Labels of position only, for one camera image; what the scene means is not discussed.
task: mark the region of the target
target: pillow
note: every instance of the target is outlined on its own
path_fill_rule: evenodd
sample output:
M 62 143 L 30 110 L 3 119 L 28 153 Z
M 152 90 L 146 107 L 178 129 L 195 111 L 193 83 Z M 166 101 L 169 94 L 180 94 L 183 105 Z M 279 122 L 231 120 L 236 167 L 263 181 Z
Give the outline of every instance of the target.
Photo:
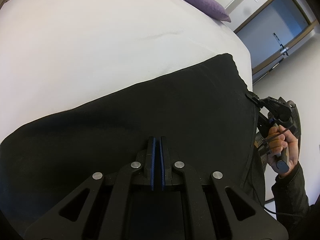
M 215 0 L 185 0 L 187 3 L 196 7 L 213 19 L 225 22 L 231 22 L 229 15 L 224 7 Z

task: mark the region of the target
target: white bed sheet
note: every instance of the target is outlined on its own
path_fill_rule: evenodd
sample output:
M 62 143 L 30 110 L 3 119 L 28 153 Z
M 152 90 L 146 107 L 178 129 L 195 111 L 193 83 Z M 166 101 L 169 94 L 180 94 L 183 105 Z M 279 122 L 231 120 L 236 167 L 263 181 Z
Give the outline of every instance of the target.
M 25 123 L 222 53 L 252 90 L 244 44 L 183 0 L 10 0 L 0 10 L 0 142 Z

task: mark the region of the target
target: person's arm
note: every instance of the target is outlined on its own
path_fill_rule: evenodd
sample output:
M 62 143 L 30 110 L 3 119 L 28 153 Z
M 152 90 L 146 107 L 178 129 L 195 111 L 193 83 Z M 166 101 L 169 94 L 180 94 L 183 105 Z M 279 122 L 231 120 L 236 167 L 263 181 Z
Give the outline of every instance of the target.
M 284 130 L 285 128 L 282 126 L 279 126 L 279 130 L 276 127 L 272 127 L 268 137 L 272 137 Z M 273 170 L 279 174 L 276 177 L 276 183 L 271 188 L 275 198 L 276 212 L 301 216 L 277 214 L 277 220 L 290 231 L 307 215 L 310 209 L 305 191 L 302 167 L 298 162 L 298 140 L 290 130 L 288 130 L 270 141 L 269 147 L 271 154 L 268 156 L 268 163 Z M 281 174 L 275 165 L 275 155 L 286 147 L 288 147 L 289 150 L 289 171 Z

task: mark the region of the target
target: door frame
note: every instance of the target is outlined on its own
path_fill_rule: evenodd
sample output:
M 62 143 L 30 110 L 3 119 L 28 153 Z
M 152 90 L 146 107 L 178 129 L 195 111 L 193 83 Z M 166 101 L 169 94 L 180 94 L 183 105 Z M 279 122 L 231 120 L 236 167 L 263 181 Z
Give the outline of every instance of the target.
M 237 34 L 242 28 L 244 28 L 251 20 L 253 20 L 260 12 L 262 12 L 263 9 L 265 9 L 270 3 L 272 3 L 274 0 L 268 0 L 265 2 L 258 10 L 256 10 L 248 19 L 246 19 L 238 28 L 235 29 L 234 33 Z M 286 48 L 286 51 L 291 49 L 294 45 L 296 45 L 299 41 L 301 41 L 305 36 L 307 36 L 316 26 L 318 23 L 317 20 L 314 22 L 310 22 L 308 16 L 306 13 L 303 11 L 302 7 L 300 4 L 297 2 L 297 0 L 292 0 L 293 3 L 297 6 L 303 17 L 305 18 L 306 22 L 308 23 L 308 26 L 301 32 L 299 33 L 295 38 L 293 38 L 291 41 L 289 41 L 284 47 Z M 267 65 L 275 61 L 277 58 L 281 57 L 283 54 L 280 53 L 283 49 L 280 49 L 273 55 L 271 55 L 269 58 L 264 60 L 262 63 L 257 65 L 252 69 L 252 75 L 255 73 L 259 72 L 263 68 L 265 68 Z

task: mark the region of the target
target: silver screw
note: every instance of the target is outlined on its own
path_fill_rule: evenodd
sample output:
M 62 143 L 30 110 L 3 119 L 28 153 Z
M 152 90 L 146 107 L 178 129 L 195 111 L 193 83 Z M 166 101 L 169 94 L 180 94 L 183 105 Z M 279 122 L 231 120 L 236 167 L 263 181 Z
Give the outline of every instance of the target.
M 183 162 L 175 162 L 174 166 L 176 166 L 177 168 L 183 168 L 184 167 L 184 163 Z
M 221 179 L 222 178 L 222 173 L 220 171 L 215 171 L 212 176 L 215 178 L 215 179 Z
M 102 173 L 101 172 L 95 172 L 94 174 L 92 174 L 92 177 L 94 179 L 101 179 L 102 178 Z
M 139 168 L 140 166 L 141 166 L 141 163 L 140 163 L 140 162 L 133 162 L 133 163 L 131 163 L 131 167 L 133 167 L 133 168 L 135 168 L 135 169 Z

